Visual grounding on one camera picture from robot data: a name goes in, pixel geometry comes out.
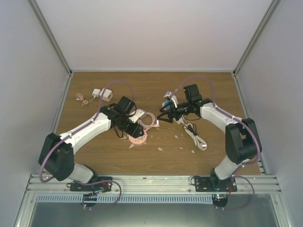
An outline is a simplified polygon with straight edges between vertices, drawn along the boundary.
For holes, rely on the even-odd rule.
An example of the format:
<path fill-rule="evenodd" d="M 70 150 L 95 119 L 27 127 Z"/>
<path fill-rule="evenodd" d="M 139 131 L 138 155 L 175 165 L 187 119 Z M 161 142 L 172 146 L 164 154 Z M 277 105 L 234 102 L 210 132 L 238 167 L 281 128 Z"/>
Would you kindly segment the pink round power socket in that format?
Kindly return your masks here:
<path fill-rule="evenodd" d="M 129 141 L 134 145 L 134 146 L 141 146 L 146 143 L 147 140 L 147 133 L 144 132 L 144 134 L 138 138 L 134 138 L 132 136 L 128 136 Z"/>

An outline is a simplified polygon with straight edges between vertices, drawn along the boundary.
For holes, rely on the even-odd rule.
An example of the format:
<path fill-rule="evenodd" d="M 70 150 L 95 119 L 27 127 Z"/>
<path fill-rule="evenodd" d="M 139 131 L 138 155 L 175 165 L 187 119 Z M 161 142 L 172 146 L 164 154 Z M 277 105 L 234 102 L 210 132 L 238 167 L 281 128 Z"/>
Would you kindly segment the white cube socket tiger sticker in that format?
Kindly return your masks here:
<path fill-rule="evenodd" d="M 102 94 L 103 94 L 102 96 L 103 101 L 110 102 L 111 99 L 113 98 L 113 92 L 109 89 L 106 90 L 102 89 L 99 95 L 101 96 Z"/>

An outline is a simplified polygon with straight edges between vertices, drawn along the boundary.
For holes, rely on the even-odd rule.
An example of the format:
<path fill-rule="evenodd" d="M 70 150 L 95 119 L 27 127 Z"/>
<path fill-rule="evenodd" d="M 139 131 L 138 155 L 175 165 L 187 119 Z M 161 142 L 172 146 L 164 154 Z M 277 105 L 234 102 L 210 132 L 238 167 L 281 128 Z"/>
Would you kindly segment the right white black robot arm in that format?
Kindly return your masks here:
<path fill-rule="evenodd" d="M 241 166 L 259 159 L 262 151 L 258 130 L 251 118 L 242 119 L 221 109 L 211 99 L 203 99 L 196 84 L 183 88 L 186 102 L 178 103 L 172 92 L 166 92 L 167 100 L 160 109 L 158 120 L 172 123 L 188 114 L 195 114 L 215 125 L 225 134 L 225 153 L 222 162 L 209 176 L 210 187 L 219 192 L 226 187 Z"/>

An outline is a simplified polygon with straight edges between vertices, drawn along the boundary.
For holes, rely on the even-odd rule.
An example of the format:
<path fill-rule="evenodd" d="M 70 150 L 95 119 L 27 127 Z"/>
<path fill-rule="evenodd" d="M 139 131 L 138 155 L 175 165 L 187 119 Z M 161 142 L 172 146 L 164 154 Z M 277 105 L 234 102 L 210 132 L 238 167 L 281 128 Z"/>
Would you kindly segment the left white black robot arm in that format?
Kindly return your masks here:
<path fill-rule="evenodd" d="M 100 107 L 76 128 L 60 135 L 47 135 L 38 159 L 40 181 L 48 182 L 43 178 L 43 171 L 46 170 L 57 181 L 70 179 L 80 183 L 87 191 L 96 189 L 97 173 L 86 165 L 76 163 L 74 156 L 85 144 L 110 129 L 120 130 L 133 138 L 143 136 L 143 126 L 131 119 L 134 116 L 131 110 L 136 108 L 133 100 L 123 96 L 116 104 Z"/>

